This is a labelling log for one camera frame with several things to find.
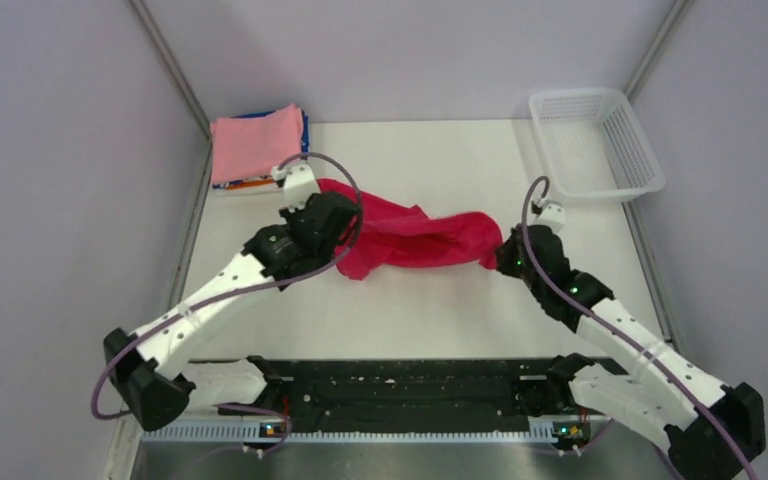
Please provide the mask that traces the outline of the crimson red t shirt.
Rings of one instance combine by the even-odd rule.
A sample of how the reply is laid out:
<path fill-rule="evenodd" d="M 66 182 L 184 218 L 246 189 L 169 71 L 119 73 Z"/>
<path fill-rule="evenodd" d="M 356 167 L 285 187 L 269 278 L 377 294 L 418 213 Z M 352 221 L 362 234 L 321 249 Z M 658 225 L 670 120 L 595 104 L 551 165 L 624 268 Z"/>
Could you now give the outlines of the crimson red t shirt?
<path fill-rule="evenodd" d="M 381 266 L 408 269 L 476 262 L 493 270 L 503 244 L 497 222 L 483 212 L 431 217 L 419 206 L 403 206 L 363 192 L 361 233 L 337 263 L 343 276 L 360 281 Z"/>

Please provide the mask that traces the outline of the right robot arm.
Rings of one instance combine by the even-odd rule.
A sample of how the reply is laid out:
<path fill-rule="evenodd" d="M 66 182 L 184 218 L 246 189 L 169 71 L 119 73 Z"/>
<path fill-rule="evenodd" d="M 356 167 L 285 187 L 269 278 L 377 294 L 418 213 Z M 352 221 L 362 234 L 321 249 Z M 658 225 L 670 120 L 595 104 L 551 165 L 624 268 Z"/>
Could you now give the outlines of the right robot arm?
<path fill-rule="evenodd" d="M 623 370 L 612 374 L 577 353 L 557 358 L 546 385 L 554 409 L 610 416 L 651 442 L 684 479 L 755 478 L 751 463 L 766 449 L 759 391 L 727 384 L 653 334 L 603 282 L 571 267 L 550 227 L 516 225 L 496 259 L 549 318 Z"/>

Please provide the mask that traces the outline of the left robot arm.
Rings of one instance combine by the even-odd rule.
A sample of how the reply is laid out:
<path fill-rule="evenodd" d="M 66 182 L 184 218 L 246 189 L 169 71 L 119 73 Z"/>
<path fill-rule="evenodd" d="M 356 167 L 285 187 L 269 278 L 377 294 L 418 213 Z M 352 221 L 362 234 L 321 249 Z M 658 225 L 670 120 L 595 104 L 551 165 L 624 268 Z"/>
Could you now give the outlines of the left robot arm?
<path fill-rule="evenodd" d="M 104 374 L 146 432 L 187 410 L 234 403 L 268 413 L 279 404 L 277 375 L 249 359 L 193 363 L 202 346 L 241 319 L 245 309 L 293 283 L 326 271 L 348 251 L 362 223 L 362 200 L 313 193 L 280 211 L 282 223 L 259 229 L 199 290 L 131 333 L 103 341 Z"/>

